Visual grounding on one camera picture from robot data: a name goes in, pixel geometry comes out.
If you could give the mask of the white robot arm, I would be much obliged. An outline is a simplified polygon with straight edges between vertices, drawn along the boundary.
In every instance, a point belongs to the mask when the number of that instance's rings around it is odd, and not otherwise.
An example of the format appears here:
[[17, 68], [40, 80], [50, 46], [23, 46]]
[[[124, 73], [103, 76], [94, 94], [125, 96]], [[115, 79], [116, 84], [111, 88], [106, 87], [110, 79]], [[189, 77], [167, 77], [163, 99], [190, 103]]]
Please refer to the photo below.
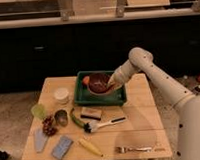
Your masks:
[[200, 95], [194, 94], [156, 66], [149, 51], [134, 47], [128, 57], [113, 72], [108, 85], [113, 85], [113, 89], [117, 90], [129, 82], [135, 73], [144, 72], [179, 115], [176, 160], [200, 160]]

